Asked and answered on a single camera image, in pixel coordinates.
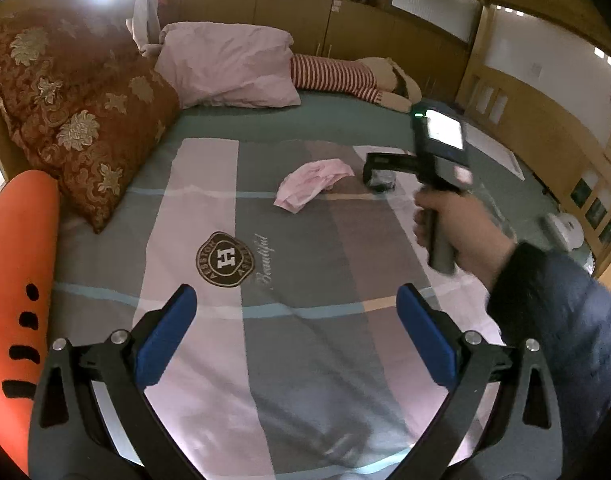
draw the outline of hand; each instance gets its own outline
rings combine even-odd
[[[414,216],[414,234],[420,246],[428,247],[425,227],[427,209],[439,212],[439,224],[457,250],[457,264],[492,290],[501,269],[514,251],[514,241],[493,224],[489,213],[473,195],[421,189],[415,196],[419,209]]]

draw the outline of cabinet door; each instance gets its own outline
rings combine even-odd
[[[441,36],[435,30],[424,27],[415,20],[396,18],[388,57],[417,82],[424,97],[427,96],[432,77],[436,73],[440,48]]]
[[[181,22],[253,23],[256,0],[176,0]]]
[[[394,18],[383,10],[334,0],[322,56],[356,60],[387,57]]]
[[[444,38],[434,63],[428,97],[454,103],[469,59],[470,50],[465,43]]]
[[[318,56],[323,50],[332,0],[256,0],[254,23],[287,30],[292,51]]]

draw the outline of pink object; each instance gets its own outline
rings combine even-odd
[[[298,213],[324,189],[332,189],[335,182],[344,176],[353,176],[354,171],[339,158],[316,160],[301,166],[283,179],[278,187],[274,205]]]
[[[174,87],[182,108],[301,104],[290,77],[292,36],[284,30],[182,22],[167,25],[160,42],[156,70]]]

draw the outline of pink cloth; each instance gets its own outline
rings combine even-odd
[[[308,162],[283,179],[278,187],[274,205],[287,209],[290,213],[298,213],[321,191],[332,189],[336,181],[353,175],[352,168],[339,158]]]

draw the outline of floral embroidered cushion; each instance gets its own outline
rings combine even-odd
[[[50,9],[0,19],[0,110],[100,232],[179,108],[124,20]]]

